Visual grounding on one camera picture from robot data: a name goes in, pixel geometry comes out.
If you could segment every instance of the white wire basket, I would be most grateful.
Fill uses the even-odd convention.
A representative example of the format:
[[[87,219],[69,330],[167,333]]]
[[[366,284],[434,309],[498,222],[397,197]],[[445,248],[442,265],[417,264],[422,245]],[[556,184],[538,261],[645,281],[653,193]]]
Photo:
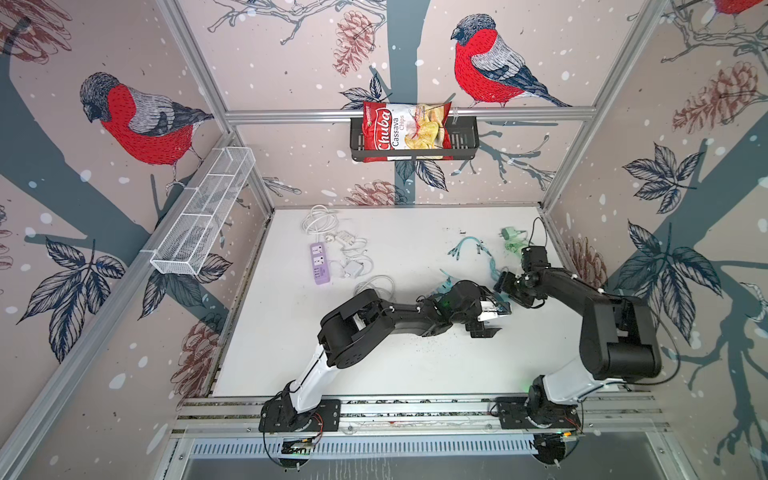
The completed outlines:
[[[253,169],[247,147],[225,147],[154,252],[160,273],[197,275]]]

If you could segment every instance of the black metal basket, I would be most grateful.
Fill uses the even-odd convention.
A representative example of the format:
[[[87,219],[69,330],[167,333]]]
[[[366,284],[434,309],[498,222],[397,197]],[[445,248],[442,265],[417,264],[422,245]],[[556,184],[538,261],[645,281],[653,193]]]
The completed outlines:
[[[475,158],[480,146],[477,117],[448,117],[445,121],[445,131],[448,132],[453,148],[427,150],[366,150],[366,143],[362,138],[362,118],[350,120],[352,126],[349,132],[349,149],[354,161],[365,161],[371,157],[410,157],[411,160],[417,160],[417,157],[443,157],[442,160],[471,160]]]

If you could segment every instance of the purple power strip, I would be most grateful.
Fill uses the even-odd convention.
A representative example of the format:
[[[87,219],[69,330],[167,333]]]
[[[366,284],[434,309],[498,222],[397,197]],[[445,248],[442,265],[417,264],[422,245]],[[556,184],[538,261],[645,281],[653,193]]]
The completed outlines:
[[[328,283],[331,281],[331,272],[328,270],[328,259],[326,259],[326,246],[322,242],[310,245],[312,254],[312,275],[315,276],[315,284]]]

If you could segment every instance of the chip bag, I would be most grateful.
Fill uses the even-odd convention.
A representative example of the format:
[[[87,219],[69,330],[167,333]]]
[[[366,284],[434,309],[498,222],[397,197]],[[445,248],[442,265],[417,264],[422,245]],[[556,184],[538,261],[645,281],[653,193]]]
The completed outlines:
[[[362,107],[362,135],[366,150],[428,150],[451,148],[445,134],[450,102],[443,105],[383,104],[365,102]],[[452,160],[453,157],[417,157]],[[410,160],[411,157],[370,157],[365,162]]]

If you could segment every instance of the bird head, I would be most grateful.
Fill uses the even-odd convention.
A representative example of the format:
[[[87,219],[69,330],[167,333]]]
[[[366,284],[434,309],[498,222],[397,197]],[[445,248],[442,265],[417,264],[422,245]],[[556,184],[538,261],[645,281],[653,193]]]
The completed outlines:
[[[119,84],[115,77],[104,72],[94,73],[85,79],[80,87],[80,101],[88,121],[92,123],[97,118],[102,121],[112,121],[107,98],[112,88]]]
[[[475,33],[485,29],[496,29],[496,22],[493,21],[490,15],[485,13],[467,15],[453,29],[451,40],[456,40],[462,47],[465,47],[467,42],[475,36]]]

